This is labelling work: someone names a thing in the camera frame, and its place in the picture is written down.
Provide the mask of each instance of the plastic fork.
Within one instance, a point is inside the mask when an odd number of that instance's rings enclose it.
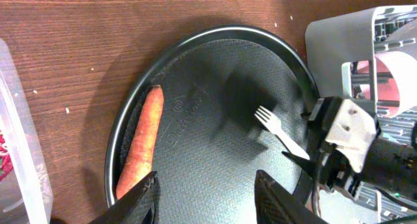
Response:
[[[308,156],[307,152],[282,130],[281,120],[275,116],[275,114],[263,106],[259,106],[255,112],[255,117],[269,130],[269,132],[278,137],[291,154],[310,160],[310,156]]]

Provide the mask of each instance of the wooden table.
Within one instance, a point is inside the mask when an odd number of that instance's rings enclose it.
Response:
[[[54,194],[52,216],[86,223],[106,210],[104,157],[115,115],[137,76],[180,38],[216,25],[252,25],[280,36],[306,59],[310,22],[413,3],[0,0],[0,38],[31,108]]]

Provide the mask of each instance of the brown wooden surface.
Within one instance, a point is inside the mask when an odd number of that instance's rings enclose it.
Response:
[[[178,39],[215,25],[253,25],[282,37],[305,59],[311,21],[413,2],[0,0],[0,38],[31,108],[53,189],[53,217],[86,223],[106,209],[104,157],[115,115],[137,75]]]

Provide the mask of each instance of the black pan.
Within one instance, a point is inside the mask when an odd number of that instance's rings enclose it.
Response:
[[[283,145],[253,114],[259,105],[273,110],[283,129],[314,157],[300,117],[319,96],[313,77],[282,39],[232,25],[179,41],[132,87],[109,138],[108,206],[115,203],[143,101],[157,84],[165,97],[152,165],[161,183],[161,223],[255,221],[257,169],[306,202],[310,179],[281,155]]]

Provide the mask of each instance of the carrot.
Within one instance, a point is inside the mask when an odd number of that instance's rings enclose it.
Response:
[[[161,86],[155,86],[148,93],[137,123],[135,135],[122,174],[116,187],[120,199],[152,169],[156,134],[164,106]]]

